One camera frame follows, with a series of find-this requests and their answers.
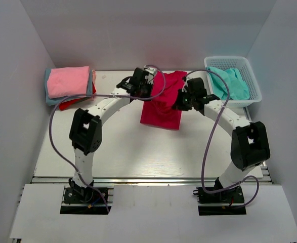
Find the crimson red t shirt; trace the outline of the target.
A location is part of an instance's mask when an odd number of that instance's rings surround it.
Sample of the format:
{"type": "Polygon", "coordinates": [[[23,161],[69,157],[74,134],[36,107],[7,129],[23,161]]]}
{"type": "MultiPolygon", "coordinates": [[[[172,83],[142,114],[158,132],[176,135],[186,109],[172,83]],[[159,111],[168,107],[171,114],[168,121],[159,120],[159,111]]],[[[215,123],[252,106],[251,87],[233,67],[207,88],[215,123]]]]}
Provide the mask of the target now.
{"type": "Polygon", "coordinates": [[[152,95],[161,95],[152,101],[145,101],[142,108],[140,123],[169,130],[178,130],[180,127],[180,110],[172,109],[178,90],[184,85],[183,77],[187,72],[176,70],[171,73],[157,73],[154,79],[152,95]]]}

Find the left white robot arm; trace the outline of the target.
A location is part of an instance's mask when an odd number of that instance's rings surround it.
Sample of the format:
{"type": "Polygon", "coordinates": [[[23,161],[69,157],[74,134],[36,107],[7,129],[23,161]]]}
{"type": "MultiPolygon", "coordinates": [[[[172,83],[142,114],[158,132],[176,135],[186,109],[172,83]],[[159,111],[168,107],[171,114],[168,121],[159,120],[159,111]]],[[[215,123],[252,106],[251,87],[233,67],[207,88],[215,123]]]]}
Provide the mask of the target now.
{"type": "Polygon", "coordinates": [[[81,201],[88,202],[93,197],[93,189],[89,186],[93,185],[93,157],[102,143],[103,124],[135,98],[150,98],[156,74],[154,67],[136,68],[133,75],[118,83],[108,97],[89,110],[79,108],[74,113],[69,138],[77,170],[70,186],[76,189],[76,196],[81,201]]]}

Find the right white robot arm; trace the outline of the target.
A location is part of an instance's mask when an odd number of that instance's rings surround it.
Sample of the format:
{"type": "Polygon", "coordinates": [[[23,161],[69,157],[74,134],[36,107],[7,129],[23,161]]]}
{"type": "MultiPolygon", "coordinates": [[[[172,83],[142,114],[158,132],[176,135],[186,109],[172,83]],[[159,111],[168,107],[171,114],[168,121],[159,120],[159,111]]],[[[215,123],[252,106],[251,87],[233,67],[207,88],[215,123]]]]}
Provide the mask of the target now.
{"type": "Polygon", "coordinates": [[[178,90],[172,108],[188,111],[194,109],[214,121],[202,159],[202,170],[205,164],[211,140],[217,127],[221,127],[231,137],[231,162],[225,171],[216,179],[213,190],[203,190],[222,202],[233,196],[233,188],[238,187],[250,178],[249,172],[270,157],[270,148],[265,125],[250,122],[226,107],[214,94],[207,94],[201,78],[185,79],[184,86],[178,90]]]}

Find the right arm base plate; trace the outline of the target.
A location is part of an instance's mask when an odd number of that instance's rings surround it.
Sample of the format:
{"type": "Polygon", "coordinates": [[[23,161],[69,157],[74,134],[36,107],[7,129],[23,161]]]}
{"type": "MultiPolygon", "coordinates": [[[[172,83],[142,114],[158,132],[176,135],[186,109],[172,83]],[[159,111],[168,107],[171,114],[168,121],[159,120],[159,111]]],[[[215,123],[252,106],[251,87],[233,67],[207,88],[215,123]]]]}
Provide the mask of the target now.
{"type": "Polygon", "coordinates": [[[197,197],[200,216],[246,215],[243,191],[240,186],[218,193],[206,193],[202,187],[196,187],[192,194],[197,197]]]}

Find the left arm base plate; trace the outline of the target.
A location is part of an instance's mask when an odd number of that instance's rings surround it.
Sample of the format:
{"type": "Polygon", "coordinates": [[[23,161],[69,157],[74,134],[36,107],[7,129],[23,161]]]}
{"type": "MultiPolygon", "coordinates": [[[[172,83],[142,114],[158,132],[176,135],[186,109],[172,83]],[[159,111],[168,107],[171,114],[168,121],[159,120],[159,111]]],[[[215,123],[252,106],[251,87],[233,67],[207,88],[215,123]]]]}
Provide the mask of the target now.
{"type": "Polygon", "coordinates": [[[64,188],[60,207],[61,215],[108,215],[112,207],[113,189],[97,190],[78,186],[71,178],[64,188]]]}

